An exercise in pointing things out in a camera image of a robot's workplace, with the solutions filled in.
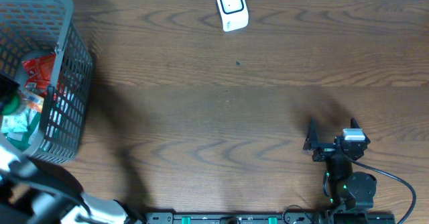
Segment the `green lid seasoning jar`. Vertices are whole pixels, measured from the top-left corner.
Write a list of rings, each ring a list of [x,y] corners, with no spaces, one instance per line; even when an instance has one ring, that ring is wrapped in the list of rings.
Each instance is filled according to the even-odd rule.
[[[13,115],[18,112],[22,105],[21,96],[18,92],[14,92],[8,97],[3,96],[1,98],[1,114],[2,115]]]

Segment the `orange snack packet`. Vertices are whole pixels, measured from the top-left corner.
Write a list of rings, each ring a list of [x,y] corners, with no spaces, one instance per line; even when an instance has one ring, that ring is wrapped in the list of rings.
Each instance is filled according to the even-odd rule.
[[[44,98],[28,90],[22,90],[21,94],[27,101],[27,106],[38,113],[42,112]]]

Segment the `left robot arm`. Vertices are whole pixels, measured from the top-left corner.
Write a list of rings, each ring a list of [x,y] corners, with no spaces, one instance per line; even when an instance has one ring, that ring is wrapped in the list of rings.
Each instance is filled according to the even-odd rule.
[[[1,136],[1,220],[11,223],[147,223],[119,201],[86,194],[61,166],[26,156]]]

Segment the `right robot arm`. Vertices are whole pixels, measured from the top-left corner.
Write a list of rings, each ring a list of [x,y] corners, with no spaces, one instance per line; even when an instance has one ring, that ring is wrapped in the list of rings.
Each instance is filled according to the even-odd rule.
[[[371,143],[355,119],[332,142],[318,138],[316,124],[310,120],[304,150],[312,150],[314,162],[324,162],[324,194],[331,199],[332,207],[313,214],[313,223],[368,223],[367,211],[373,207],[376,178],[365,172],[355,172],[352,163],[363,157]]]

